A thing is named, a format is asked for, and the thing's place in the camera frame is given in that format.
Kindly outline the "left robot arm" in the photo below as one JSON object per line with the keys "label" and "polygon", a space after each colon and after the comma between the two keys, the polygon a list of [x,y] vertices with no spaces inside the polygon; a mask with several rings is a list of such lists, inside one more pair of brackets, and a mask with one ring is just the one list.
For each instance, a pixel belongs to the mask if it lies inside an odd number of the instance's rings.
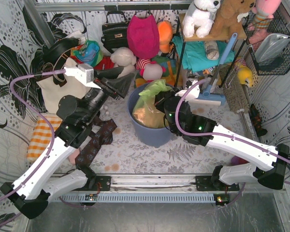
{"label": "left robot arm", "polygon": [[108,97],[126,97],[134,74],[119,77],[122,71],[123,67],[116,67],[97,72],[93,67],[81,64],[36,75],[66,74],[90,87],[90,91],[81,99],[72,95],[61,98],[57,116],[62,122],[56,130],[51,129],[49,145],[21,177],[14,182],[5,182],[0,188],[4,196],[28,219],[39,216],[51,200],[69,191],[95,185],[96,174],[83,164],[56,181],[51,181],[50,177],[87,137],[93,135],[92,127],[98,123],[99,111]]}

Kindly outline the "green trash bag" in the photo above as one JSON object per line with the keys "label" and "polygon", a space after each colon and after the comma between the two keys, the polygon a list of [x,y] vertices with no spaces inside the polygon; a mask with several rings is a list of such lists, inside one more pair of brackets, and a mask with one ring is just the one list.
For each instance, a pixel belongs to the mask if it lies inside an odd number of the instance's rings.
{"label": "green trash bag", "polygon": [[164,79],[155,80],[145,86],[138,95],[138,101],[135,104],[132,117],[135,121],[147,128],[160,129],[164,127],[164,113],[155,106],[155,97],[161,92],[169,91],[172,88],[166,85]]}

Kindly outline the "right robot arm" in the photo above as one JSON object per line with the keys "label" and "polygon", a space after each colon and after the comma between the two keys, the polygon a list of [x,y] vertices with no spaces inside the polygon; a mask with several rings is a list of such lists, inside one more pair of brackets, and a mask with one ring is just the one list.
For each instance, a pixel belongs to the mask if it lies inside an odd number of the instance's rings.
{"label": "right robot arm", "polygon": [[180,99],[176,88],[154,97],[154,106],[164,113],[171,133],[193,145],[221,149],[247,161],[234,166],[216,166],[209,182],[203,186],[205,189],[225,190],[239,182],[258,182],[274,190],[283,188],[288,146],[267,146],[233,133],[209,118],[193,114],[187,102],[176,113]]}

